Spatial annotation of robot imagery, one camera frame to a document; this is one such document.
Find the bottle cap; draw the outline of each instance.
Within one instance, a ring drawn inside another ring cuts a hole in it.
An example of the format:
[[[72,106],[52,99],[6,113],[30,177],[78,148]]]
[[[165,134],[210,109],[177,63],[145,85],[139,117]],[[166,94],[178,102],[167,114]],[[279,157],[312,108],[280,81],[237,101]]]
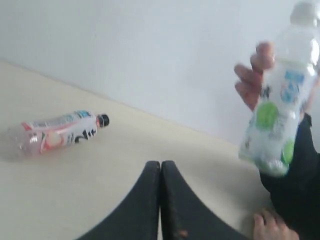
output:
[[[110,120],[107,114],[99,114],[98,116],[100,128],[104,128],[109,125]]]
[[[298,2],[290,16],[291,23],[309,23],[315,27],[320,23],[320,1],[304,0]]]

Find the green circle on label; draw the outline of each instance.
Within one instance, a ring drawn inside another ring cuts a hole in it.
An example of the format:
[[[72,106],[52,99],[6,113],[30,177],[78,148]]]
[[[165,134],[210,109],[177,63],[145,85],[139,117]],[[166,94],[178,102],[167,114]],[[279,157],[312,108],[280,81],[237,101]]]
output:
[[[283,162],[286,165],[289,165],[294,157],[294,149],[295,141],[292,139],[288,139],[282,148],[281,162]]]
[[[261,130],[273,129],[278,117],[278,108],[272,102],[265,102],[257,107],[255,126]]]

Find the white wall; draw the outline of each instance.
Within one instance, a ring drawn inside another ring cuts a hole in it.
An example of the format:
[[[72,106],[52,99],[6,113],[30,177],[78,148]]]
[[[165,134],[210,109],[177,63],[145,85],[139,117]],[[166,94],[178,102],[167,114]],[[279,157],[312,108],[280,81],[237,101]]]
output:
[[[238,143],[250,112],[234,64],[289,23],[295,2],[0,0],[0,58]]]

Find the lying bottle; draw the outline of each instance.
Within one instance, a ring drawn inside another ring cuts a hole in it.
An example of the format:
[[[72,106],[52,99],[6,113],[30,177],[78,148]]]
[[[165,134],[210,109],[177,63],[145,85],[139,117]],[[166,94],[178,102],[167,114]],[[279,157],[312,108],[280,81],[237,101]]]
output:
[[[94,115],[75,111],[53,119],[23,122],[2,134],[4,156],[30,157],[71,144],[80,143],[96,135],[109,125],[106,114]]]
[[[238,153],[274,177],[284,176],[290,168],[300,113],[319,78],[319,4],[298,3],[290,21],[274,41],[274,67],[263,74],[258,103]]]

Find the white bottle cap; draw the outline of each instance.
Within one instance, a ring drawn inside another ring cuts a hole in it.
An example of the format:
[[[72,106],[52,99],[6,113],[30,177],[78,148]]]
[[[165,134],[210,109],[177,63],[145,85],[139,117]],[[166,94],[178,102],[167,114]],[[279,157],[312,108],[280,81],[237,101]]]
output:
[[[298,2],[291,13],[292,24],[310,24],[319,26],[320,24],[320,1],[304,0]]]

